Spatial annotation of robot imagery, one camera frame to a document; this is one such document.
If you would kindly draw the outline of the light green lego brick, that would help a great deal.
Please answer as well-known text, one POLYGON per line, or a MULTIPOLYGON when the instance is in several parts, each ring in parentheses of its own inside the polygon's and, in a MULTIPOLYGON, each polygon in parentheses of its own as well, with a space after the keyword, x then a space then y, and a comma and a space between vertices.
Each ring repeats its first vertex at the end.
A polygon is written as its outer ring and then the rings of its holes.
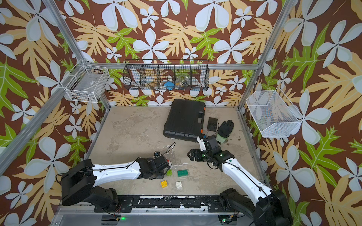
POLYGON ((166 172, 166 175, 167 176, 171 176, 173 173, 172 173, 172 170, 171 169, 169 169, 167 172, 166 172))

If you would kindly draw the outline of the dark green lego brick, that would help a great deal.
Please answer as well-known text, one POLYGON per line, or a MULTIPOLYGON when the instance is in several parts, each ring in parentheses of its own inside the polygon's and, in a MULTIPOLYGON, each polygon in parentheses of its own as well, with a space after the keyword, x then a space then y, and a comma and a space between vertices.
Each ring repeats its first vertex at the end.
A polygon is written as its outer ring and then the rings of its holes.
POLYGON ((178 170, 177 171, 177 177, 186 177, 189 175, 188 170, 178 170))

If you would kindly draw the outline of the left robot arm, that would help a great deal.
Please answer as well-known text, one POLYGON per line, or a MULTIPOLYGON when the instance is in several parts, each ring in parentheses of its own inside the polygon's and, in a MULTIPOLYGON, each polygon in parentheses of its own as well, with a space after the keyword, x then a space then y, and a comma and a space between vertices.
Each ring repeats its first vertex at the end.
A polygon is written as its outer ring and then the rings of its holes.
POLYGON ((103 209, 114 210, 119 206, 115 189, 101 185, 121 180, 163 179, 170 170, 169 161, 163 156, 137 158, 129 163, 102 165, 90 159, 80 162, 61 177, 62 205, 71 206, 88 202, 103 209))

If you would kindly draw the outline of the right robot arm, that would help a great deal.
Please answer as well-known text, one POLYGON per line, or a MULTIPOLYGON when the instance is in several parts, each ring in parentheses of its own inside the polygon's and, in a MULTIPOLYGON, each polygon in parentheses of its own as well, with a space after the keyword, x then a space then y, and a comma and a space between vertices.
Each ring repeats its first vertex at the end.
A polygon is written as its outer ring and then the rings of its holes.
POLYGON ((223 151, 215 136, 198 137, 199 149, 191 149, 192 162, 207 162, 225 173, 245 192, 229 188, 220 193, 219 201, 225 211, 238 211, 252 219, 255 226, 291 226, 293 217, 285 194, 272 190, 249 173, 233 154, 223 151))

